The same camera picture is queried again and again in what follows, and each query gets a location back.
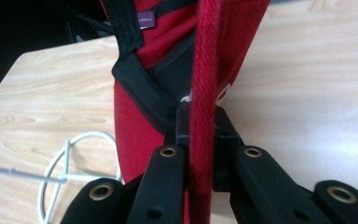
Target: wooden table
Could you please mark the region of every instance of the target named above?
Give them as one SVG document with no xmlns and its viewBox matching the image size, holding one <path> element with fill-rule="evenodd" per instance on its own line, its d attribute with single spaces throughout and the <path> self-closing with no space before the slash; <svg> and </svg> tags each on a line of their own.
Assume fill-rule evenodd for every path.
<svg viewBox="0 0 358 224">
<path fill-rule="evenodd" d="M 42 175 L 66 139 L 114 134 L 116 59 L 113 37 L 20 56 L 0 85 L 0 166 Z M 244 141 L 268 150 L 298 184 L 358 188 L 358 1 L 269 7 L 222 107 Z M 112 174 L 115 159 L 107 142 L 86 140 L 71 170 Z M 63 187 L 52 223 L 82 184 Z M 38 187 L 0 176 L 0 223 L 36 223 Z M 212 219 L 235 223 L 226 194 L 213 196 Z"/>
</svg>

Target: metal grommet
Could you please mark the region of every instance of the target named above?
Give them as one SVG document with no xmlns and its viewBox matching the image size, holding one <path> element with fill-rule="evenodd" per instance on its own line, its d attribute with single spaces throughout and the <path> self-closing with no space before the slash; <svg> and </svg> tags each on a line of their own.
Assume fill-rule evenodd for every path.
<svg viewBox="0 0 358 224">
<path fill-rule="evenodd" d="M 101 201 L 112 195 L 114 186 L 111 183 L 103 182 L 89 191 L 89 197 L 94 201 Z"/>
<path fill-rule="evenodd" d="M 163 157 L 173 157 L 176 155 L 176 150 L 171 147 L 165 147 L 159 152 L 159 154 Z"/>
<path fill-rule="evenodd" d="M 327 188 L 327 193 L 330 194 L 331 197 L 336 199 L 337 201 L 340 201 L 342 203 L 356 203 L 357 198 L 356 196 L 348 191 L 347 189 L 344 189 L 339 186 L 330 186 Z"/>
<path fill-rule="evenodd" d="M 263 153 L 261 153 L 261 151 L 256 148 L 246 148 L 244 152 L 246 156 L 253 158 L 258 158 L 263 155 Z"/>
</svg>

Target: black plastic part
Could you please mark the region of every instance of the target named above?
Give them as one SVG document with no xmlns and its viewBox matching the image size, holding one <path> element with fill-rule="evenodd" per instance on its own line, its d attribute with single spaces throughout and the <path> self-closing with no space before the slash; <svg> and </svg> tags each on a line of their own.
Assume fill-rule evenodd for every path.
<svg viewBox="0 0 358 224">
<path fill-rule="evenodd" d="M 242 144 L 240 135 L 228 118 L 226 111 L 215 110 L 215 143 L 213 150 L 213 190 L 231 192 L 228 170 L 232 170 L 235 152 Z"/>
<path fill-rule="evenodd" d="M 122 190 L 122 195 L 120 197 L 120 206 L 115 212 L 114 222 L 112 223 L 126 223 L 129 216 L 130 210 L 132 208 L 133 201 L 135 200 L 136 192 L 138 191 L 139 186 L 141 185 L 143 175 L 139 175 L 126 185 Z"/>
<path fill-rule="evenodd" d="M 258 214 L 252 199 L 244 189 L 236 172 L 230 172 L 231 193 L 229 202 L 239 224 L 258 224 L 260 215 Z"/>
<path fill-rule="evenodd" d="M 258 213 L 258 216 L 254 215 L 259 218 L 255 223 L 331 223 L 266 150 L 240 147 L 236 152 L 235 168 L 240 185 L 238 189 L 243 192 L 232 192 L 231 198 L 237 198 L 232 207 L 240 223 L 246 218 L 240 217 L 246 213 L 246 207 L 238 207 L 238 197 L 246 194 L 251 201 L 244 203 L 253 204 Z"/>
<path fill-rule="evenodd" d="M 182 103 L 176 110 L 175 144 L 188 149 L 190 144 L 190 104 Z"/>
<path fill-rule="evenodd" d="M 182 223 L 184 170 L 185 152 L 181 148 L 157 148 L 147 165 L 127 223 Z"/>
<path fill-rule="evenodd" d="M 358 190 L 336 180 L 319 182 L 313 199 L 334 223 L 358 223 Z"/>
<path fill-rule="evenodd" d="M 104 195 L 109 190 L 108 188 L 111 188 L 112 193 L 105 199 L 101 199 L 101 197 L 101 200 L 91 198 L 93 189 L 94 195 L 98 199 L 98 195 Z M 118 208 L 121 206 L 122 191 L 122 184 L 113 179 L 101 178 L 89 182 L 71 202 L 61 223 L 112 223 L 115 220 Z"/>
</svg>

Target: red strap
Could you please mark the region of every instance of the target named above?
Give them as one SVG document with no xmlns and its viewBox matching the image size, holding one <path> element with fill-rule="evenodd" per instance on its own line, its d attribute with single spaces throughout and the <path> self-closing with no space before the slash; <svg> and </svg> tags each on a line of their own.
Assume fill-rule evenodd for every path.
<svg viewBox="0 0 358 224">
<path fill-rule="evenodd" d="M 209 223 L 213 185 L 213 126 L 217 80 L 219 0 L 201 0 L 190 112 L 191 223 Z"/>
</svg>

